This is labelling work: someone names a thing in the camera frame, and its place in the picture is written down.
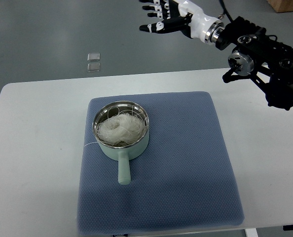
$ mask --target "white table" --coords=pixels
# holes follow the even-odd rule
[[[85,119],[92,98],[178,91],[207,91],[216,107],[245,213],[241,226],[221,229],[293,224],[293,108],[268,107],[250,80],[223,83],[226,71],[6,85],[0,94],[0,236],[77,236]]]

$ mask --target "mint green saucepan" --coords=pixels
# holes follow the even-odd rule
[[[146,129],[144,134],[136,142],[123,145],[111,145],[101,140],[98,136],[98,125],[108,118],[120,113],[136,115],[144,121]],[[146,111],[138,104],[131,101],[112,102],[99,110],[93,121],[93,132],[102,151],[109,158],[118,161],[118,182],[127,185],[131,182],[129,160],[141,155],[147,148],[149,140],[149,120]]]

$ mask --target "robotic hand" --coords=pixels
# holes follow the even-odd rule
[[[185,0],[140,0],[151,5],[143,6],[144,10],[153,10],[149,17],[164,19],[154,24],[140,26],[141,31],[151,33],[170,33],[181,31],[189,38],[200,38],[207,44],[213,44],[217,29],[223,22],[215,17],[204,14],[196,4]]]
[[[219,50],[232,43],[236,47],[228,57],[231,69],[223,75],[223,81],[251,79],[265,93],[269,106],[285,110],[293,106],[293,48],[278,42],[277,36],[266,35],[265,28],[242,17],[232,20],[223,0],[219,0],[222,15],[226,14],[230,20],[225,27],[220,19],[207,16],[199,6],[188,0],[140,2],[151,3],[143,7],[144,10],[155,11],[148,16],[163,19],[155,24],[140,26],[141,31],[158,34],[181,31],[187,37],[200,38]],[[269,82],[263,82],[258,73],[270,77]]]

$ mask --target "robot finger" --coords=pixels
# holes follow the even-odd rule
[[[140,31],[165,34],[175,31],[182,31],[188,27],[190,19],[187,17],[176,17],[171,19],[166,19],[154,24],[142,25],[140,26]]]

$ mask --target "black cable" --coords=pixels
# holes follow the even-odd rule
[[[225,7],[225,5],[224,5],[223,0],[219,0],[219,2],[220,2],[220,5],[221,5],[221,7],[222,7],[222,9],[223,9],[223,14],[225,14],[225,15],[229,18],[230,22],[233,22],[233,19],[232,19],[232,17],[230,16],[229,12],[227,11],[227,9],[226,9],[226,7]]]

